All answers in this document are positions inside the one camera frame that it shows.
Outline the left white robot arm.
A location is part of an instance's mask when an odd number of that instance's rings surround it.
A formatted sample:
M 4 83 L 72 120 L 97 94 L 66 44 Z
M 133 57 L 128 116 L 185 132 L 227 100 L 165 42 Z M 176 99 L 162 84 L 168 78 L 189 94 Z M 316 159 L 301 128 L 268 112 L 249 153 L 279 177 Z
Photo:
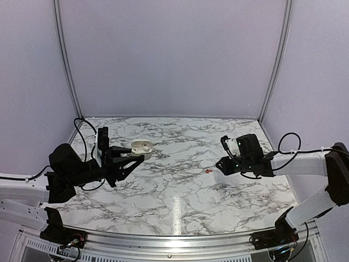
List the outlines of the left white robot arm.
M 62 204 L 76 195 L 77 187 L 105 180 L 110 187 L 124 180 L 146 159 L 145 154 L 117 146 L 103 149 L 101 158 L 82 161 L 69 144 L 49 155 L 49 168 L 33 176 L 1 175 L 1 220 L 47 233 L 56 242 L 69 238 L 56 209 L 41 204 Z

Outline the white earbuds charging case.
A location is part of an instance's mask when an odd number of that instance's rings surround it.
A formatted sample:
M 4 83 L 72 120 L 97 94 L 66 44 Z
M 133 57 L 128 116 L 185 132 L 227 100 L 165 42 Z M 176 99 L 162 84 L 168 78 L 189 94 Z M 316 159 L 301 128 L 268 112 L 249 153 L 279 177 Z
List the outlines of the white earbuds charging case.
M 153 153 L 153 144 L 149 140 L 137 139 L 131 143 L 131 155 L 144 156 L 145 160 L 149 160 Z

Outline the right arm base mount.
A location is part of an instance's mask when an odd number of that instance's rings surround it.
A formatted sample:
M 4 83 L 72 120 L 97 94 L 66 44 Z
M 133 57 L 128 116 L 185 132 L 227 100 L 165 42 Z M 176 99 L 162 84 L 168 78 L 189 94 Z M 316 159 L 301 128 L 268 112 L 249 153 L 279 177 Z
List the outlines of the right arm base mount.
M 286 210 L 274 224 L 274 229 L 254 232 L 249 238 L 249 242 L 256 250 L 272 248 L 299 240 L 297 230 L 292 228 L 286 221 L 286 215 L 292 209 Z

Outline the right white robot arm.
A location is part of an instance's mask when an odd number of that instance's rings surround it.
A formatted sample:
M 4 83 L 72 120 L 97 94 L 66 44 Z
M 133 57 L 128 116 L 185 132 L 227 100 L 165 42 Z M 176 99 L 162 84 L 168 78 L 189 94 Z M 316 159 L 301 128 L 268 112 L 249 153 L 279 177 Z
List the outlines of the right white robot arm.
M 315 195 L 296 207 L 285 211 L 275 222 L 270 240 L 280 245 L 296 228 L 310 219 L 321 217 L 336 206 L 348 204 L 348 150 L 337 142 L 332 147 L 318 150 L 282 152 L 267 154 L 255 134 L 240 136 L 234 140 L 223 136 L 223 149 L 227 153 L 216 167 L 225 175 L 253 173 L 253 179 L 284 175 L 318 175 L 328 179 L 328 184 Z

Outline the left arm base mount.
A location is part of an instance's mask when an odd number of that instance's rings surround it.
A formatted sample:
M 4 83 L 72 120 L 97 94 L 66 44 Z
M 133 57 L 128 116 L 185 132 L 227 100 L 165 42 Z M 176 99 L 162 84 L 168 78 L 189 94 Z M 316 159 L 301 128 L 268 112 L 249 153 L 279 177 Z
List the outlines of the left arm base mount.
M 65 227 L 58 210 L 50 207 L 46 207 L 44 210 L 47 214 L 47 226 L 40 232 L 41 239 L 64 246 L 77 240 L 74 245 L 78 248 L 84 247 L 87 237 L 86 231 Z

